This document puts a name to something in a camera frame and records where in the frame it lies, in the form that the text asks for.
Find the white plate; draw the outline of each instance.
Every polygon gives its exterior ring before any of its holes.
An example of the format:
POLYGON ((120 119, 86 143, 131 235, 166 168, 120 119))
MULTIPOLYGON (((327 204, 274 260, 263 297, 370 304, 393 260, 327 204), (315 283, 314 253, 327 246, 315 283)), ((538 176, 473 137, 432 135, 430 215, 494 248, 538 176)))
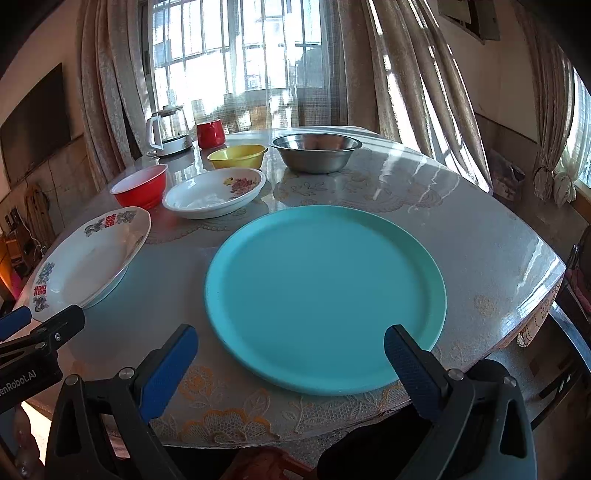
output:
POLYGON ((144 244, 150 214, 139 207, 113 210, 82 225, 45 259, 29 301, 39 322, 70 305, 90 308, 121 281, 144 244))
POLYGON ((265 182, 265 175, 254 168, 220 168, 174 186, 162 204, 181 217, 215 218, 253 201, 265 182))

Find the white kettle handle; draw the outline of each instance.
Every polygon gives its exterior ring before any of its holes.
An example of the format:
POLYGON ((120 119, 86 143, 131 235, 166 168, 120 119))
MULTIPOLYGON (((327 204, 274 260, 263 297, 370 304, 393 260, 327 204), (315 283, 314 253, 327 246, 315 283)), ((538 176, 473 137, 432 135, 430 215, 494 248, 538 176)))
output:
POLYGON ((162 150, 164 148, 162 138, 160 137, 160 117, 158 115, 148 118, 146 122, 146 142, 156 150, 162 150))

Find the red bowl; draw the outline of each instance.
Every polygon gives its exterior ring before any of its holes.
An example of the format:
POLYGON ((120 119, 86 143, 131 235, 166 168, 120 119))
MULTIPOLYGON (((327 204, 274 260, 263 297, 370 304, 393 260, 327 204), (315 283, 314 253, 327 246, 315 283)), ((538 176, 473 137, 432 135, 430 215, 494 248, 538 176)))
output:
POLYGON ((120 180, 110 192, 122 207, 141 207, 145 210, 162 202, 166 189, 168 165, 153 165, 120 180))

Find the curtain tieback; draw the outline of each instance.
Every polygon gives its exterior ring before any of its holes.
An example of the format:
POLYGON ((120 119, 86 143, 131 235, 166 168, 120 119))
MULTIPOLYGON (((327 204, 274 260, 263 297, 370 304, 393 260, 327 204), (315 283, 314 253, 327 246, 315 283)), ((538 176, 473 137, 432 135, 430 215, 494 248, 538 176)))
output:
POLYGON ((548 200, 552 196, 552 171, 542 165, 534 173, 534 193, 543 201, 548 200))

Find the beige curtain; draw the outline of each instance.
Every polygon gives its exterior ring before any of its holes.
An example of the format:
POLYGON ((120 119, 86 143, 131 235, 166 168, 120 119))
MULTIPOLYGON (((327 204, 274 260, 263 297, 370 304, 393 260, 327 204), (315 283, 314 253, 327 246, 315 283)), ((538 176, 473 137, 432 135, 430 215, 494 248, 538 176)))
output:
POLYGON ((150 115, 142 70, 137 0, 82 0, 78 91, 92 175, 101 190, 147 152, 150 115))
POLYGON ((426 0, 339 0, 346 123, 435 158, 492 193, 480 132, 426 0))
POLYGON ((552 197, 554 169, 566 147, 573 124, 574 71, 554 38, 519 3, 513 2, 517 20, 530 51, 535 113, 540 150, 534 163, 534 192, 542 200, 552 197))

